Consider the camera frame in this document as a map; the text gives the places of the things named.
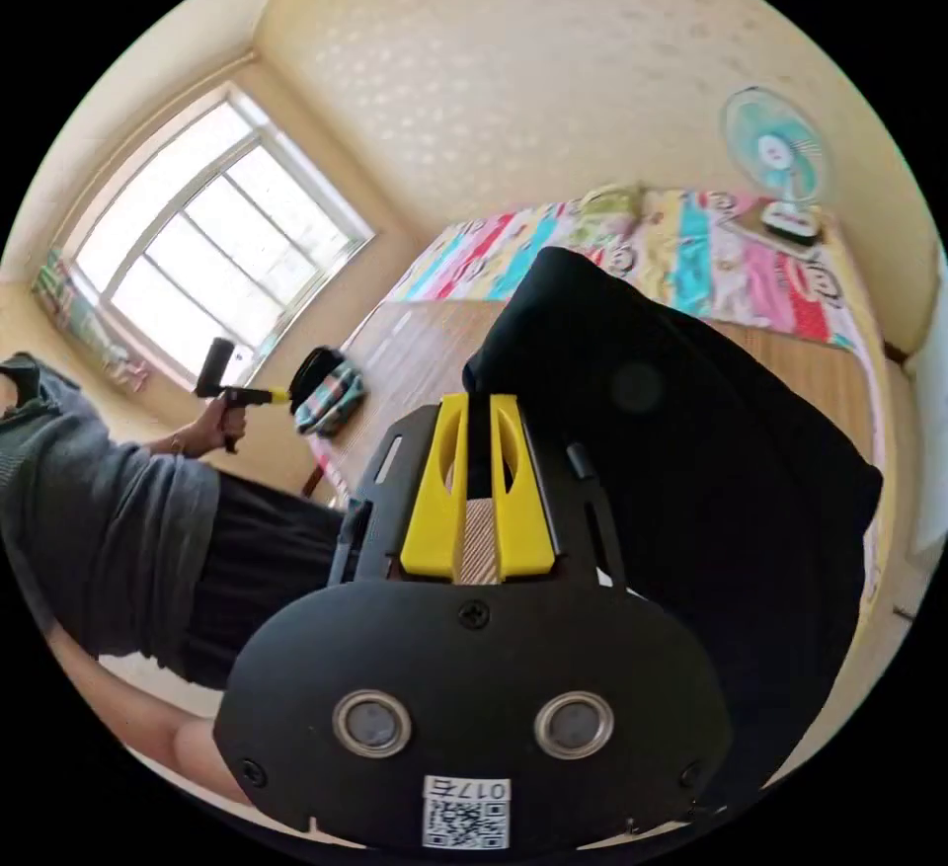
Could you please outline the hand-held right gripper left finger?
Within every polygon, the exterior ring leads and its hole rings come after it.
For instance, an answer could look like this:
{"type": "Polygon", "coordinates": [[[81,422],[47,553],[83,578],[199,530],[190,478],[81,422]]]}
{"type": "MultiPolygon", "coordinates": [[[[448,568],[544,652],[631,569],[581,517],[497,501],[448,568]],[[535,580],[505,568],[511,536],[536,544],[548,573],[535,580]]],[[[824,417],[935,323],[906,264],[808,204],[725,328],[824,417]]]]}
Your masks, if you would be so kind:
{"type": "Polygon", "coordinates": [[[402,570],[411,577],[460,577],[467,506],[468,425],[468,396],[443,397],[400,553],[402,570]]]}

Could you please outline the person's right hand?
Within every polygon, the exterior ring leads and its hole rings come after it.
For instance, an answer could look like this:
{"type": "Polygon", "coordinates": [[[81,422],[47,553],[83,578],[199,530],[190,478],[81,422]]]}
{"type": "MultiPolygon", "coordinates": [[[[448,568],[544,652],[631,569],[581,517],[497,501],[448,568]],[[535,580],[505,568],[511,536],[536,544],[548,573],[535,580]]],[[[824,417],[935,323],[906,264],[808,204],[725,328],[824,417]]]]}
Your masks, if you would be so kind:
{"type": "Polygon", "coordinates": [[[253,807],[214,742],[211,719],[186,718],[173,736],[172,749],[180,775],[221,798],[253,807]]]}

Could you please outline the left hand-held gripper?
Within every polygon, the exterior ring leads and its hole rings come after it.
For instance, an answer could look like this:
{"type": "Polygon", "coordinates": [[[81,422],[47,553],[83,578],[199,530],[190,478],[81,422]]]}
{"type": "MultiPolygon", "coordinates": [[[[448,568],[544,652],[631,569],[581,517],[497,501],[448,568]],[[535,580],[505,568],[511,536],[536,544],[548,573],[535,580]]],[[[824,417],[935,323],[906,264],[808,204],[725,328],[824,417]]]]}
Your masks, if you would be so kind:
{"type": "Polygon", "coordinates": [[[269,404],[286,405],[291,401],[288,391],[279,388],[261,390],[198,383],[194,388],[194,394],[206,404],[212,399],[223,396],[231,405],[244,407],[246,412],[251,407],[269,404]]]}

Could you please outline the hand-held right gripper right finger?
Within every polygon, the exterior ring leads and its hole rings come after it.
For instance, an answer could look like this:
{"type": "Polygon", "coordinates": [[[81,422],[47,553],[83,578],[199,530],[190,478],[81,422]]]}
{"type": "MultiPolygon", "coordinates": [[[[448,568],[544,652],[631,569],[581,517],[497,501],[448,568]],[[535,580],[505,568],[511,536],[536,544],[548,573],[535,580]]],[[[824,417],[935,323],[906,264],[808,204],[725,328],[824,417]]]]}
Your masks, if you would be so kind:
{"type": "Polygon", "coordinates": [[[497,576],[545,577],[555,552],[516,397],[492,395],[489,414],[497,576]]]}

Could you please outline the person's left hand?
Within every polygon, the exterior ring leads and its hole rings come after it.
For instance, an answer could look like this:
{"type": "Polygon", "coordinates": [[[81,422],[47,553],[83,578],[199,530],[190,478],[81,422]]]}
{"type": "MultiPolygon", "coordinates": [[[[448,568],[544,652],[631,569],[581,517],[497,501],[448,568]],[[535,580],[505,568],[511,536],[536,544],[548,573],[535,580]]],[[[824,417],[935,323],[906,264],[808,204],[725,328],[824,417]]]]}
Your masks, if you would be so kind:
{"type": "Polygon", "coordinates": [[[221,396],[210,400],[178,433],[179,451],[188,458],[202,458],[219,449],[233,453],[245,429],[245,408],[233,406],[221,396]]]}

